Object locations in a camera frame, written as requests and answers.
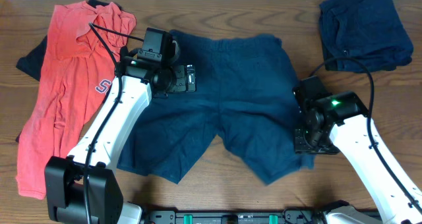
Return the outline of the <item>navy blue shorts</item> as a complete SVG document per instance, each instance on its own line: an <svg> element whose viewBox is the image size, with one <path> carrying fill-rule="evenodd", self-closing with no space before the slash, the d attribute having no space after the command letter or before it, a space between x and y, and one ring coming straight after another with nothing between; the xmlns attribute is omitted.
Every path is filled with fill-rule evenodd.
<svg viewBox="0 0 422 224"><path fill-rule="evenodd" d="M196 90L154 98L118 168L179 183L216 136L266 184L313 168L312 155L294 151L294 130L303 120L293 95L299 81L280 38L172 34L181 48L178 63L195 67Z"/></svg>

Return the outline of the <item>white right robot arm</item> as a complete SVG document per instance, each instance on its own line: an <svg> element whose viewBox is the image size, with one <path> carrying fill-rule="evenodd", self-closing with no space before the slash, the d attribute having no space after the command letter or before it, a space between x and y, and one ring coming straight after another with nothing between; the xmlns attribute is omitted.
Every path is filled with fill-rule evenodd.
<svg viewBox="0 0 422 224"><path fill-rule="evenodd" d="M420 223L421 190L383 142L353 92L294 91L305 122L295 129L297 154L343 155L376 204L382 223Z"/></svg>

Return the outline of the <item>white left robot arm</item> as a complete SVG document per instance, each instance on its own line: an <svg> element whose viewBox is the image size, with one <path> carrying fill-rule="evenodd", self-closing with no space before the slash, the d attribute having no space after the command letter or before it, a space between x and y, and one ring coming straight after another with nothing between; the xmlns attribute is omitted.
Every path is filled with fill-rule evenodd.
<svg viewBox="0 0 422 224"><path fill-rule="evenodd" d="M142 208L126 202L115 178L136 120L156 94L194 92L194 65L121 58L121 75L91 127L65 158L45 167L47 210L60 223L140 223Z"/></svg>

